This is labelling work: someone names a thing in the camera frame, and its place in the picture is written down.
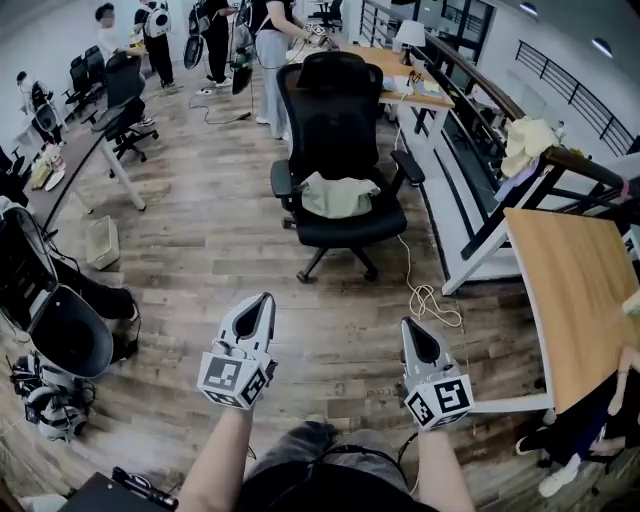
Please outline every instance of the basket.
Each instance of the basket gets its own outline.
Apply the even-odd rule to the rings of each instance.
[[[98,270],[120,258],[118,227],[111,217],[107,215],[89,226],[85,246],[87,263]]]

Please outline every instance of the white backpack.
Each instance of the white backpack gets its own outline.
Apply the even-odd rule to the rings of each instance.
[[[171,16],[169,15],[168,4],[157,2],[155,9],[144,4],[140,7],[149,13],[147,20],[144,22],[144,32],[148,37],[160,37],[171,30]]]

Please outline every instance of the white wall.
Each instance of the white wall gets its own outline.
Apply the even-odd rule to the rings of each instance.
[[[173,32],[169,34],[171,57],[174,61],[181,61],[187,37],[184,11],[186,9],[188,14],[192,2],[168,1]],[[65,113],[62,93],[71,87],[69,64],[96,44],[98,24],[94,14],[102,3],[102,0],[44,0],[35,6],[27,3],[28,7],[20,10],[19,3],[10,1],[0,8],[0,17],[5,20],[0,26],[0,69],[3,70],[0,98],[4,112],[3,123],[0,124],[0,145],[7,154],[16,146],[13,138],[25,121],[19,110],[22,103],[16,87],[16,75],[26,71],[33,79],[42,80],[54,91],[58,110]],[[139,2],[111,0],[111,3],[116,8],[116,26],[120,36],[127,41]]]
[[[546,82],[515,61],[519,40],[555,61],[589,89],[631,132],[640,132],[640,89],[616,66],[615,61],[568,38],[553,27],[538,23],[510,7],[498,7],[478,62],[480,71],[501,87],[516,103],[527,101],[528,88],[545,101],[545,118],[562,119],[567,125],[565,144],[592,154],[606,164],[613,152],[598,139],[580,113]]]

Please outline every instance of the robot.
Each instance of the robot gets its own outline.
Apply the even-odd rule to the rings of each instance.
[[[451,356],[447,342],[409,317],[402,319],[404,401],[421,430],[458,421],[474,405],[469,376]]]
[[[269,293],[254,295],[227,313],[211,352],[204,352],[198,389],[212,402],[251,409],[273,378],[276,363],[268,354],[276,303]]]

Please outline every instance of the ceiling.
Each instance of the ceiling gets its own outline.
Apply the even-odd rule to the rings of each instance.
[[[522,0],[484,0],[520,10]],[[637,0],[527,0],[538,20],[563,34],[591,45],[594,37],[609,43],[614,64],[640,87],[640,14]]]

